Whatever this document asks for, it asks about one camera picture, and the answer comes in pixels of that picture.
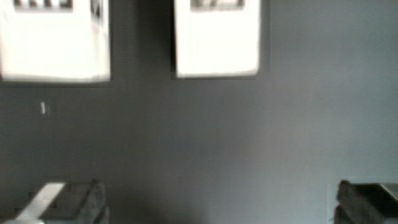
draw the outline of wall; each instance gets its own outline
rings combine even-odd
[[[171,80],[168,1],[113,12],[113,83],[3,85],[3,214],[97,177],[115,223],[329,223],[340,179],[397,180],[397,1],[273,0],[246,80]]]

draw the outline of black object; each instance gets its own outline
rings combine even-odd
[[[42,220],[47,224],[109,224],[109,206],[104,183],[93,181],[91,183],[59,184],[63,184],[63,189],[58,192],[49,207],[45,207],[45,212],[38,213],[40,217],[33,217],[33,220],[17,217],[17,220],[10,220],[8,224],[22,224],[26,221],[29,221],[27,223],[36,223],[36,220]],[[45,197],[43,192],[47,191],[49,189],[43,187],[40,191],[42,196],[36,195],[33,199],[35,204],[33,202],[29,203],[24,212],[31,210],[36,211],[33,206],[36,206],[36,203],[40,204],[42,197]]]
[[[398,201],[386,185],[340,183],[335,224],[398,223]]]

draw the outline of gray wall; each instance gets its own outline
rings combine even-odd
[[[398,2],[273,0],[246,80],[171,80],[171,7],[115,1],[109,85],[3,85],[0,213],[97,177],[113,223],[329,223],[340,179],[398,179]]]

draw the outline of white sign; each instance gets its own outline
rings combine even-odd
[[[175,2],[178,78],[255,75],[262,0]]]
[[[95,9],[90,0],[0,0],[4,81],[111,80],[109,0]]]

